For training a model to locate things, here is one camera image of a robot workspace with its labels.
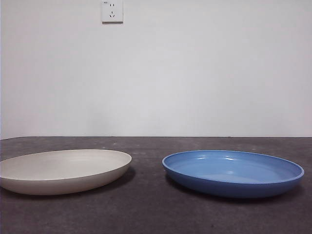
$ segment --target plate rim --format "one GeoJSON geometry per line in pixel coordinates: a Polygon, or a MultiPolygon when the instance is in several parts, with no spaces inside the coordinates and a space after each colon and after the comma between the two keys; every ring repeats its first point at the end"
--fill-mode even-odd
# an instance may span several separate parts
{"type": "Polygon", "coordinates": [[[1,175],[0,173],[0,180],[1,179],[9,179],[9,180],[16,180],[16,181],[58,181],[58,180],[70,180],[70,179],[77,179],[77,178],[85,178],[85,177],[90,177],[90,176],[97,176],[97,175],[101,175],[101,174],[104,174],[104,173],[108,173],[108,172],[113,172],[115,170],[118,170],[122,167],[125,167],[127,165],[129,165],[132,161],[132,157],[130,154],[128,153],[125,153],[125,152],[122,152],[122,151],[117,151],[117,150],[106,150],[106,149],[73,149],[73,150],[54,150],[54,151],[44,151],[44,152],[38,152],[38,153],[33,153],[33,154],[26,154],[26,155],[20,155],[20,156],[16,156],[16,157],[11,157],[11,158],[8,158],[8,159],[5,159],[5,160],[2,160],[0,161],[0,164],[6,160],[10,160],[12,158],[17,158],[17,157],[23,157],[23,156],[28,156],[28,155],[37,155],[37,154],[43,154],[43,153],[52,153],[52,152],[64,152],[64,151],[84,151],[84,150],[87,150],[87,151],[113,151],[113,152],[118,152],[118,153],[123,153],[125,155],[127,155],[129,157],[129,161],[124,164],[123,166],[121,167],[118,167],[118,168],[115,168],[113,170],[109,170],[109,171],[106,171],[106,172],[101,172],[101,173],[96,173],[96,174],[92,174],[92,175],[85,175],[85,176],[76,176],[76,177],[71,177],[71,178],[59,178],[59,179],[16,179],[16,178],[8,178],[8,177],[4,177],[1,175]]]}
{"type": "Polygon", "coordinates": [[[190,150],[190,151],[182,151],[182,152],[178,152],[178,153],[174,153],[174,154],[171,154],[171,155],[168,155],[166,157],[163,158],[162,160],[162,165],[165,167],[165,169],[168,169],[170,171],[173,171],[175,173],[178,173],[180,175],[183,175],[183,176],[187,176],[187,177],[191,177],[191,178],[197,178],[197,179],[203,179],[203,180],[207,180],[207,181],[214,181],[214,182],[222,182],[222,183],[230,183],[230,184],[255,184],[255,185],[261,185],[261,184],[279,184],[279,183],[284,183],[284,182],[290,182],[290,181],[293,181],[293,180],[297,180],[297,179],[300,179],[303,177],[304,175],[304,170],[303,168],[292,162],[292,161],[289,161],[287,159],[283,159],[283,158],[280,158],[280,157],[275,157],[275,156],[271,156],[271,155],[265,155],[265,154],[259,154],[259,153],[253,153],[253,152],[246,152],[246,151],[235,151],[235,150],[190,150]],[[169,167],[168,165],[166,165],[165,163],[165,160],[171,156],[174,156],[174,155],[178,155],[178,154],[181,154],[181,153],[188,153],[188,152],[202,152],[202,151],[208,151],[208,152],[211,152],[211,151],[222,151],[222,152],[237,152],[237,153],[248,153],[248,154],[254,154],[254,155],[261,155],[261,156],[267,156],[267,157],[273,157],[273,158],[277,158],[277,159],[280,159],[280,160],[283,160],[283,161],[286,161],[286,162],[289,162],[291,164],[293,164],[294,166],[297,166],[300,170],[301,170],[301,173],[300,175],[298,176],[295,176],[295,177],[292,177],[290,179],[283,179],[283,180],[277,180],[277,181],[271,181],[271,182],[232,182],[232,181],[228,181],[228,180],[221,180],[221,179],[208,179],[208,178],[204,178],[204,177],[200,177],[200,176],[192,176],[192,175],[187,175],[187,174],[183,174],[181,172],[178,172],[177,170],[174,170],[173,168],[169,167]]]}

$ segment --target white wall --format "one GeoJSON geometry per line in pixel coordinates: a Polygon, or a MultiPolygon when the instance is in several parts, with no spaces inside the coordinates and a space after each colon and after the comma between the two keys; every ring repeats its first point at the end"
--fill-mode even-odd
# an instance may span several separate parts
{"type": "Polygon", "coordinates": [[[312,136],[311,0],[1,1],[1,133],[312,136]]]}

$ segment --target table surface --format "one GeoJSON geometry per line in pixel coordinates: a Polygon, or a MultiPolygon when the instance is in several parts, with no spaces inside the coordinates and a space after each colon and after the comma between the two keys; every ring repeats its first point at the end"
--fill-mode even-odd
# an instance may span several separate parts
{"type": "Polygon", "coordinates": [[[44,151],[110,149],[130,169],[106,186],[69,195],[30,196],[1,189],[2,234],[310,234],[312,138],[20,137],[1,141],[1,160],[44,151]],[[279,196],[229,199],[186,189],[161,160],[188,150],[238,150],[301,165],[301,185],[279,196]]]}

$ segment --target outlet label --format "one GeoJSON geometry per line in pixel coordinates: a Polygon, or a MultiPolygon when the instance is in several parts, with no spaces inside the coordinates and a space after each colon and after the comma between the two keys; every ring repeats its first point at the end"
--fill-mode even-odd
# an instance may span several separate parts
{"type": "Polygon", "coordinates": [[[102,1],[102,23],[123,22],[123,0],[102,1]]]}

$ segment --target plate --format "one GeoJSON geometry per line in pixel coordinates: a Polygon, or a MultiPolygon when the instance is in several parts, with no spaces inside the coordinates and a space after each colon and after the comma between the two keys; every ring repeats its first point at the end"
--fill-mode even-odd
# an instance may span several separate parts
{"type": "Polygon", "coordinates": [[[69,194],[121,177],[131,156],[112,150],[65,150],[24,155],[0,162],[0,185],[28,195],[69,194]]]}
{"type": "Polygon", "coordinates": [[[259,198],[282,194],[304,174],[288,160],[256,153],[200,150],[165,157],[162,164],[177,183],[224,197],[259,198]]]}

